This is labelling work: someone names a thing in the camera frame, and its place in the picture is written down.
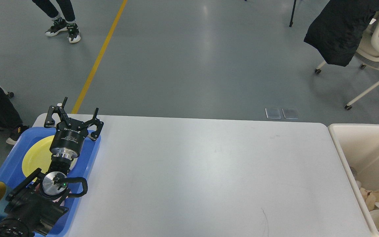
table surface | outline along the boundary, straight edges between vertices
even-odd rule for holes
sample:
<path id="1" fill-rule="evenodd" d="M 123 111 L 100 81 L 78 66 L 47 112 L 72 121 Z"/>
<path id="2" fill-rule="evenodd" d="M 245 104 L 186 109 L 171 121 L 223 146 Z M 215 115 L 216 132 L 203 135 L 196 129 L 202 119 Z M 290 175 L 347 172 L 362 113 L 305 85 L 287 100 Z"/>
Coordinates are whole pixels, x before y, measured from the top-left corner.
<path id="1" fill-rule="evenodd" d="M 323 124 L 98 117 L 68 237 L 370 236 Z"/>

trash bin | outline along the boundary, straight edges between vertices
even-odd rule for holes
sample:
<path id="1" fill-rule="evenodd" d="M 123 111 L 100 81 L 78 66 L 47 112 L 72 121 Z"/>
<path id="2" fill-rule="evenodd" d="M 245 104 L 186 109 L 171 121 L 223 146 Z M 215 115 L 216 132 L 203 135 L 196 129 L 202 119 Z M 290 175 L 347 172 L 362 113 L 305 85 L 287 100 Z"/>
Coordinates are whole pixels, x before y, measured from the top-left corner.
<path id="1" fill-rule="evenodd" d="M 379 236 L 350 169 L 355 168 L 356 179 L 362 183 L 362 187 L 367 190 L 379 189 L 379 125 L 332 124 L 328 130 L 370 231 L 373 236 Z"/>

